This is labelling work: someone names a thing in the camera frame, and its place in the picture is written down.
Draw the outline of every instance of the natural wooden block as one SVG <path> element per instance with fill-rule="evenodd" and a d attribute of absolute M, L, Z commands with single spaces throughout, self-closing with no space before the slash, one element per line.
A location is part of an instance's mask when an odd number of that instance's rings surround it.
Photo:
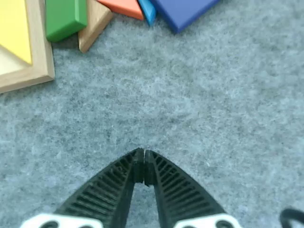
<path fill-rule="evenodd" d="M 25 0 L 0 0 L 0 45 L 32 64 Z"/>
<path fill-rule="evenodd" d="M 87 26 L 86 0 L 46 0 L 47 39 L 58 42 Z"/>
<path fill-rule="evenodd" d="M 137 0 L 98 0 L 111 11 L 143 20 L 142 10 Z"/>
<path fill-rule="evenodd" d="M 26 0 L 26 6 L 32 65 L 0 75 L 0 93 L 54 79 L 52 48 L 45 36 L 44 1 Z"/>
<path fill-rule="evenodd" d="M 78 33 L 79 50 L 87 52 L 113 17 L 109 8 L 95 0 L 87 0 L 87 27 Z"/>

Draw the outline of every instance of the felt surface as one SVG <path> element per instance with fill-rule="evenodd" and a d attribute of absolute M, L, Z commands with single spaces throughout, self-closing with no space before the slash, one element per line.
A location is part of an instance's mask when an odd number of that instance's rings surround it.
<path fill-rule="evenodd" d="M 56 80 L 0 95 L 0 227 L 54 211 L 118 156 L 175 162 L 245 228 L 304 210 L 304 1 L 228 0 L 174 35 L 116 15 Z M 159 228 L 137 185 L 127 228 Z"/>

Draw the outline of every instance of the orange wooden block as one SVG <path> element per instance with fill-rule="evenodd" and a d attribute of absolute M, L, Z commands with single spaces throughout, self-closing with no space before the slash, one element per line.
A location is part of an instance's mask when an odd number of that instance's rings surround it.
<path fill-rule="evenodd" d="M 111 11 L 143 20 L 143 13 L 137 0 L 98 0 Z"/>

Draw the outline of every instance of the dark blue wooden block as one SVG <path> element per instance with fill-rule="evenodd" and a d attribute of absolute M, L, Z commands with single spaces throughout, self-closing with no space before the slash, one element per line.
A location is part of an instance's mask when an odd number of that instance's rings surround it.
<path fill-rule="evenodd" d="M 173 31 L 178 33 L 219 0 L 151 0 L 151 2 Z"/>

